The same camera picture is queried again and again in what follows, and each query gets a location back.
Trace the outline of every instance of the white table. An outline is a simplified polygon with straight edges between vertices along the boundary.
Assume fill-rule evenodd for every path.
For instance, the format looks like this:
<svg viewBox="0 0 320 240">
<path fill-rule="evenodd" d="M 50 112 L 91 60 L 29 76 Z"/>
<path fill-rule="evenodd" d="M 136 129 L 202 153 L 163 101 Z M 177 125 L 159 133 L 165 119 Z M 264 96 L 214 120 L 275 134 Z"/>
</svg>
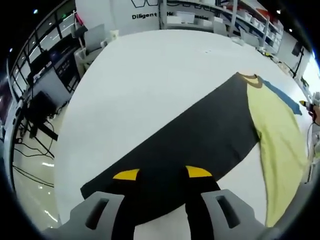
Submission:
<svg viewBox="0 0 320 240">
<path fill-rule="evenodd" d="M 305 96 L 289 76 L 251 46 L 191 30 L 120 37 L 88 69 L 66 110 L 55 155 L 55 194 L 62 223 L 84 199 L 80 188 L 235 72 L 260 75 L 293 100 Z M 297 116 L 307 137 L 311 119 Z M 218 181 L 266 219 L 267 196 L 257 144 Z M 183 208 L 135 229 L 136 239 L 190 239 Z"/>
</svg>

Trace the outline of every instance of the floor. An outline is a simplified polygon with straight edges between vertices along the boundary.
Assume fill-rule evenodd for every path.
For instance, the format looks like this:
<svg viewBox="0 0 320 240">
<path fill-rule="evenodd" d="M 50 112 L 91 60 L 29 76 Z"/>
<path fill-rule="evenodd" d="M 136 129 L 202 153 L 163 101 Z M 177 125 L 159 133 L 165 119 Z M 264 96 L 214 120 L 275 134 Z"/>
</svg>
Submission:
<svg viewBox="0 0 320 240">
<path fill-rule="evenodd" d="M 59 134 L 66 108 L 67 106 L 54 119 L 49 120 L 52 125 L 46 123 L 51 129 L 53 126 L 57 134 Z M 52 140 L 49 136 L 38 130 L 36 137 L 46 148 L 49 148 Z M 44 156 L 39 152 L 47 151 L 35 139 L 29 138 L 28 131 L 22 142 L 33 149 L 23 144 L 16 144 L 15 148 L 26 156 L 36 156 L 26 157 L 19 151 L 14 151 L 13 165 L 17 168 L 13 168 L 13 179 L 17 198 L 25 213 L 40 231 L 46 228 L 57 228 L 60 224 L 53 187 L 55 161 L 50 154 Z M 53 140 L 50 147 L 53 155 L 55 155 L 56 143 Z"/>
</svg>

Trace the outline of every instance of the white chair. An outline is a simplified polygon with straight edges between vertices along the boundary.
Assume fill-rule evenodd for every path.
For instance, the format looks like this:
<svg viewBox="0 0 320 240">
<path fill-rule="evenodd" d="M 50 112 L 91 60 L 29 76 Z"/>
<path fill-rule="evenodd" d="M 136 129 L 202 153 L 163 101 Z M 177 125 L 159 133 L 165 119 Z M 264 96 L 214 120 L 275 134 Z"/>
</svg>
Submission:
<svg viewBox="0 0 320 240">
<path fill-rule="evenodd" d="M 255 48 L 260 46 L 260 40 L 257 36 L 247 33 L 244 29 L 240 28 L 241 39 L 246 43 Z"/>
<path fill-rule="evenodd" d="M 100 24 L 94 28 L 89 29 L 88 31 L 84 32 L 83 38 L 85 47 L 77 50 L 74 53 L 75 62 L 80 77 L 84 75 L 90 65 L 101 53 L 104 48 L 103 45 L 107 45 L 105 25 Z"/>
<path fill-rule="evenodd" d="M 219 21 L 212 21 L 213 33 L 228 37 L 227 27 Z"/>
</svg>

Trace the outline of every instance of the white box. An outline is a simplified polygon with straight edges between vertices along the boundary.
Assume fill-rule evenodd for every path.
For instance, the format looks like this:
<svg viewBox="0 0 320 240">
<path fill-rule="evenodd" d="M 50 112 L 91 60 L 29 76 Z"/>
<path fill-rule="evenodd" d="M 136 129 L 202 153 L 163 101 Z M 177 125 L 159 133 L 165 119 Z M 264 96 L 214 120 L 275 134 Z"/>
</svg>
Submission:
<svg viewBox="0 0 320 240">
<path fill-rule="evenodd" d="M 277 33 L 275 34 L 275 37 L 276 37 L 277 39 L 281 39 L 281 38 L 282 38 L 282 34 L 277 32 Z"/>
<path fill-rule="evenodd" d="M 216 0 L 201 0 L 204 4 L 216 5 Z"/>
<path fill-rule="evenodd" d="M 255 26 L 256 28 L 259 26 L 260 21 L 256 19 L 255 17 L 252 17 L 250 22 Z"/>
<path fill-rule="evenodd" d="M 199 19 L 198 20 L 198 25 L 204 26 L 204 27 L 211 27 L 212 26 L 212 21 L 205 20 L 205 19 Z"/>
<path fill-rule="evenodd" d="M 268 34 L 268 36 L 269 36 L 269 38 L 271 38 L 272 41 L 274 41 L 275 38 L 276 38 L 276 35 L 275 35 L 273 32 L 270 32 L 270 33 Z"/>
<path fill-rule="evenodd" d="M 220 17 L 217 17 L 217 16 L 211 16 L 209 18 L 209 21 L 211 21 L 211 22 L 215 21 L 215 22 L 219 22 L 219 23 L 222 23 L 222 24 L 224 23 L 224 20 L 222 18 L 220 18 Z"/>
<path fill-rule="evenodd" d="M 263 32 L 265 30 L 265 25 L 262 22 L 259 22 L 258 29 Z"/>
<path fill-rule="evenodd" d="M 192 12 L 186 11 L 177 11 L 176 15 L 181 18 L 182 23 L 194 24 L 195 23 L 195 14 Z"/>
<path fill-rule="evenodd" d="M 181 24 L 182 19 L 179 16 L 168 16 L 166 18 L 166 22 L 167 24 Z"/>
<path fill-rule="evenodd" d="M 244 18 L 247 22 L 250 22 L 252 15 L 250 15 L 246 10 L 242 9 L 237 12 L 237 14 Z"/>
</svg>

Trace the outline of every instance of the cable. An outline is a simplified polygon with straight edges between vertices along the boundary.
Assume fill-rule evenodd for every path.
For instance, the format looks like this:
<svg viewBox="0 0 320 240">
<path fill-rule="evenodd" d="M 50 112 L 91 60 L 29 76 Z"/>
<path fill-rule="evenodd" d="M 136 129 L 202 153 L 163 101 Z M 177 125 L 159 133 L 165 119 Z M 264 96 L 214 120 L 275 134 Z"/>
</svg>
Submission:
<svg viewBox="0 0 320 240">
<path fill-rule="evenodd" d="M 30 180 L 32 180 L 32 181 L 34 181 L 34 182 L 36 182 L 36 183 L 43 184 L 43 185 L 45 185 L 45 186 L 47 186 L 47 187 L 50 187 L 50 188 L 54 188 L 54 186 L 53 186 L 53 185 L 49 185 L 49 184 L 46 184 L 46 183 L 44 183 L 44 182 L 41 182 L 41 181 L 35 180 L 35 179 L 33 179 L 33 178 L 29 177 L 28 175 L 24 174 L 22 171 L 19 171 L 17 168 L 15 168 L 15 167 L 13 167 L 13 168 L 14 168 L 18 173 L 20 173 L 21 175 L 25 176 L 26 178 L 28 178 L 28 179 L 30 179 Z"/>
<path fill-rule="evenodd" d="M 34 154 L 34 155 L 25 155 L 22 151 L 20 151 L 19 149 L 14 149 L 14 150 L 16 150 L 16 151 L 18 151 L 19 153 L 21 153 L 23 156 L 25 156 L 25 157 L 27 157 L 27 158 L 32 158 L 32 157 L 37 157 L 37 156 L 45 156 L 45 157 L 47 157 L 47 158 L 50 158 L 50 159 L 52 159 L 52 160 L 55 160 L 53 157 L 50 157 L 50 156 L 48 156 L 48 155 L 45 155 L 45 154 Z"/>
<path fill-rule="evenodd" d="M 46 184 L 48 184 L 48 185 L 52 185 L 52 186 L 53 186 L 53 184 L 50 183 L 50 182 L 47 182 L 47 181 L 45 181 L 45 180 L 42 180 L 41 178 L 36 177 L 36 176 L 32 175 L 31 173 L 29 173 L 29 172 L 27 172 L 27 171 L 25 171 L 25 170 L 23 170 L 23 169 L 15 166 L 15 165 L 12 165 L 12 166 L 13 166 L 16 170 L 19 170 L 19 171 L 21 171 L 21 172 L 23 172 L 23 173 L 25 173 L 25 174 L 28 174 L 28 175 L 32 176 L 32 177 L 35 178 L 35 179 L 38 179 L 39 181 L 42 181 L 42 182 L 44 182 L 44 183 L 46 183 Z"/>
<path fill-rule="evenodd" d="M 53 141 L 54 141 L 52 138 L 51 138 L 51 142 L 50 142 L 49 148 L 47 148 L 45 145 L 43 145 L 43 143 L 42 143 L 36 136 L 34 136 L 34 139 L 35 139 L 44 149 L 46 149 L 46 153 L 44 153 L 44 155 L 50 154 L 53 158 L 55 157 L 55 156 L 50 152 L 50 148 L 51 148 L 52 143 L 53 143 Z"/>
<path fill-rule="evenodd" d="M 42 155 L 45 155 L 42 151 L 40 151 L 38 148 L 33 148 L 33 147 L 30 147 L 28 146 L 27 144 L 23 143 L 23 142 L 20 142 L 20 143 L 16 143 L 16 144 L 19 144 L 19 145 L 24 145 L 26 146 L 28 149 L 31 149 L 31 150 L 37 150 L 39 153 L 41 153 Z"/>
</svg>

